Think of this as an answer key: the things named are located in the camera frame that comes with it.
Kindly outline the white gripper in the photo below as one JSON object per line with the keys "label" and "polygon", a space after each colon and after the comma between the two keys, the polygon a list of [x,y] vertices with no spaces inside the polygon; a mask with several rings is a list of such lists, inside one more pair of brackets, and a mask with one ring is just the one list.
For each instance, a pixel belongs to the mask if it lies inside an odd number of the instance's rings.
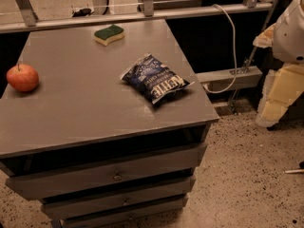
{"label": "white gripper", "polygon": [[274,57],[285,62],[278,71],[270,69],[265,77],[256,115],[259,126],[277,124],[289,106],[304,92],[303,5],[304,0],[293,0],[276,23],[267,27],[253,41],[258,48],[273,47]]}

